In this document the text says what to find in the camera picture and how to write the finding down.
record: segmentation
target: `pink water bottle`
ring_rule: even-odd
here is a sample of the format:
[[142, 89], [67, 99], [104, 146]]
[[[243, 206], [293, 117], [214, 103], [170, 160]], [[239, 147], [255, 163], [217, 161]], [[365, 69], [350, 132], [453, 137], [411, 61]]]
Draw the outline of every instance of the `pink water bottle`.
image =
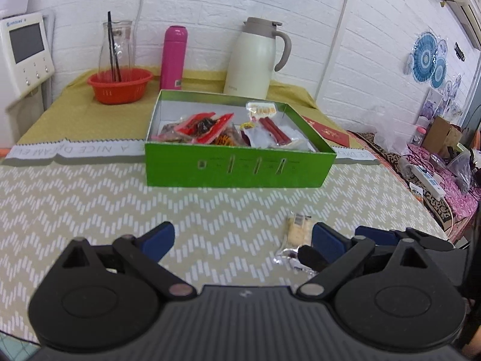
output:
[[187, 29], [182, 26], [170, 26], [164, 37], [160, 89], [182, 89], [186, 48]]

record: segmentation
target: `leopard print fabric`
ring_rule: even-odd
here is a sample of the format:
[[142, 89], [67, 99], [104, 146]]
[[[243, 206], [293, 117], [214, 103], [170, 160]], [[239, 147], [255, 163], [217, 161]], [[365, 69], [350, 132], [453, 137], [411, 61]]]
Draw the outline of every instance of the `leopard print fabric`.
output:
[[[353, 134], [359, 137], [361, 140], [365, 141], [369, 145], [369, 147], [371, 147], [372, 150], [374, 150], [374, 152], [376, 152], [377, 154], [382, 156], [384, 159], [386, 159], [389, 162], [389, 164], [391, 164], [394, 171], [404, 179], [407, 186], [409, 186], [409, 182], [412, 182], [418, 186], [423, 185], [415, 175], [412, 175], [411, 177], [406, 179], [401, 174], [399, 164], [398, 164], [399, 159], [401, 158], [400, 155], [396, 153], [386, 152], [379, 145], [376, 145], [374, 143], [374, 133], [353, 133]], [[436, 220], [436, 222], [441, 226], [441, 228], [444, 231], [450, 229], [451, 225], [453, 224], [453, 218], [449, 211], [449, 208], [446, 205], [446, 202], [444, 200], [435, 199], [432, 196], [432, 194], [425, 189], [423, 194], [423, 201], [424, 201], [424, 206], [429, 210], [429, 212], [431, 213], [433, 218]]]

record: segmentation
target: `glass pitcher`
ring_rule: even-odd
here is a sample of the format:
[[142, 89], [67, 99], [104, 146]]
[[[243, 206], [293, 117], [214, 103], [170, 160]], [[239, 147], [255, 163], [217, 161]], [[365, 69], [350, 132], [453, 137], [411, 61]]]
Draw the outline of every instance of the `glass pitcher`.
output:
[[131, 81], [132, 21], [112, 21], [111, 24], [113, 41], [109, 37], [109, 23], [103, 23], [103, 43], [97, 76], [102, 83]]

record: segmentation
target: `air conditioner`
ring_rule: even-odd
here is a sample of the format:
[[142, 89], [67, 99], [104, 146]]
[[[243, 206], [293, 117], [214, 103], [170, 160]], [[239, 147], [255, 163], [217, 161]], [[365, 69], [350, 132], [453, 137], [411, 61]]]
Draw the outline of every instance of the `air conditioner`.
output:
[[473, 46], [481, 50], [481, 0], [447, 0]]

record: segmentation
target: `cardboard box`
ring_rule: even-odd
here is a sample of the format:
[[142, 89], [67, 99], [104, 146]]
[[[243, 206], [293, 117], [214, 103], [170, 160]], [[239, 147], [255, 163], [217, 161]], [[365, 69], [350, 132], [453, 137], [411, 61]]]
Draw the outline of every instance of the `cardboard box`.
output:
[[441, 157], [449, 157], [447, 147], [455, 147], [462, 136], [462, 133], [451, 126], [448, 121], [437, 116], [422, 142], [422, 147], [429, 153], [438, 153]]
[[192, 145], [150, 140], [161, 126], [199, 112], [234, 112], [234, 124], [248, 121], [245, 104], [253, 99], [222, 94], [162, 90], [145, 141], [147, 184], [162, 187], [300, 188], [319, 187], [335, 151], [288, 104], [273, 102], [276, 124], [301, 131], [316, 152]]

